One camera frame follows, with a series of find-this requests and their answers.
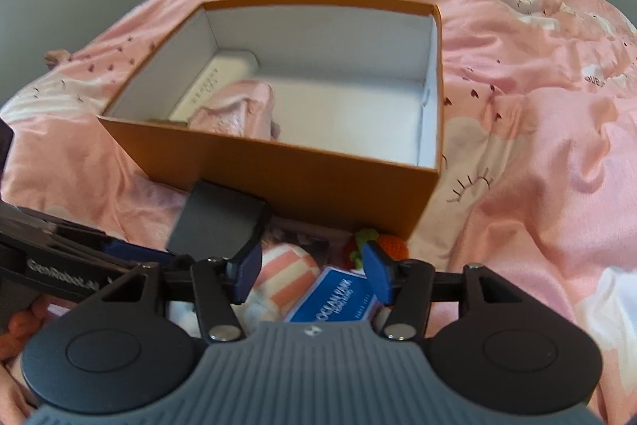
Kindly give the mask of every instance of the eyelash print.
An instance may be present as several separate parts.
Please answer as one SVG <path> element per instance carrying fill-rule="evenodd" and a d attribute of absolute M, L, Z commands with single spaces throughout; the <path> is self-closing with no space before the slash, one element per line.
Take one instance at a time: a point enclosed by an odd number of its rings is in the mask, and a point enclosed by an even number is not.
<path fill-rule="evenodd" d="M 484 171 L 482 175 L 478 175 L 473 180 L 471 179 L 471 177 L 467 175 L 466 181 L 461 181 L 460 179 L 456 179 L 456 181 L 458 182 L 460 187 L 456 187 L 452 189 L 452 191 L 456 194 L 456 196 L 453 199 L 447 199 L 447 202 L 460 202 L 460 200 L 463 198 L 464 193 L 470 187 L 475 186 L 478 183 L 478 181 L 485 181 L 485 183 L 487 184 L 487 187 L 490 189 L 493 179 L 488 178 L 488 168 L 486 168 L 486 170 Z"/>

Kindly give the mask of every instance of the orange box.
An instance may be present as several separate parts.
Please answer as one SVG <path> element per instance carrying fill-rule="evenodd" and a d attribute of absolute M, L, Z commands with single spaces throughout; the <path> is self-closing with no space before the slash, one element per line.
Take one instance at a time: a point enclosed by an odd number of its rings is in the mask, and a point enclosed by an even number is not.
<path fill-rule="evenodd" d="M 284 218 L 407 239 L 440 173 L 441 41 L 438 8 L 419 2 L 209 2 L 139 64 L 101 121 L 158 183 L 189 190 L 203 178 Z M 149 122 L 174 119 L 211 60 L 237 51 L 273 88 L 278 141 Z"/>

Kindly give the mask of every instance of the plush toy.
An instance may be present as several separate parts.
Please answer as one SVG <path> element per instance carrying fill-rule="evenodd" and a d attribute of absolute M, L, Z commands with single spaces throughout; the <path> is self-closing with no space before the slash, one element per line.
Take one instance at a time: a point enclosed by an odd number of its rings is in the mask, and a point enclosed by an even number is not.
<path fill-rule="evenodd" d="M 392 234 L 379 234 L 375 229 L 361 229 L 350 238 L 343 248 L 343 254 L 349 260 L 348 268 L 362 269 L 362 248 L 372 240 L 375 240 L 393 260 L 400 261 L 409 258 L 409 248 L 404 240 Z"/>

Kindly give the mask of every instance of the bed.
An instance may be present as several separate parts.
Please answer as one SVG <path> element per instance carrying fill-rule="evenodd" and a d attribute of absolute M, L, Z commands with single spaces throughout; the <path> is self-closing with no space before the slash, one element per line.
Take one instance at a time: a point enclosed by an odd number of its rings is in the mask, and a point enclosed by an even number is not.
<path fill-rule="evenodd" d="M 96 114 L 202 1 L 141 4 L 2 108 L 5 200 L 164 246 L 184 194 L 147 180 Z M 443 17 L 445 169 L 410 253 L 486 264 L 586 329 L 604 355 L 590 408 L 623 425 L 637 412 L 637 29 L 604 0 L 426 1 Z M 429 332 L 453 318 L 439 304 Z M 0 421 L 17 425 L 28 395 L 0 376 Z"/>

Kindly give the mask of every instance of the black round knob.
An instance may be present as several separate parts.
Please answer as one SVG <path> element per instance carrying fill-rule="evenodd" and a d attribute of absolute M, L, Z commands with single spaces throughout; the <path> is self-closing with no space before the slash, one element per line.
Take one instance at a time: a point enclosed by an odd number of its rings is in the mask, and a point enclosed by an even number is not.
<path fill-rule="evenodd" d="M 483 351 L 491 363 L 512 373 L 534 373 L 557 358 L 551 339 L 534 330 L 504 330 L 488 337 Z"/>
<path fill-rule="evenodd" d="M 194 343 L 179 326 L 139 305 L 102 303 L 44 327 L 26 345 L 22 371 L 41 401 L 104 415 L 157 401 L 195 364 Z"/>
<path fill-rule="evenodd" d="M 431 339 L 427 355 L 450 389 L 515 415 L 587 402 L 601 375 L 595 342 L 537 302 L 472 309 Z"/>
<path fill-rule="evenodd" d="M 125 368 L 141 353 L 141 344 L 125 331 L 94 330 L 72 339 L 66 350 L 69 362 L 89 373 L 107 373 Z"/>

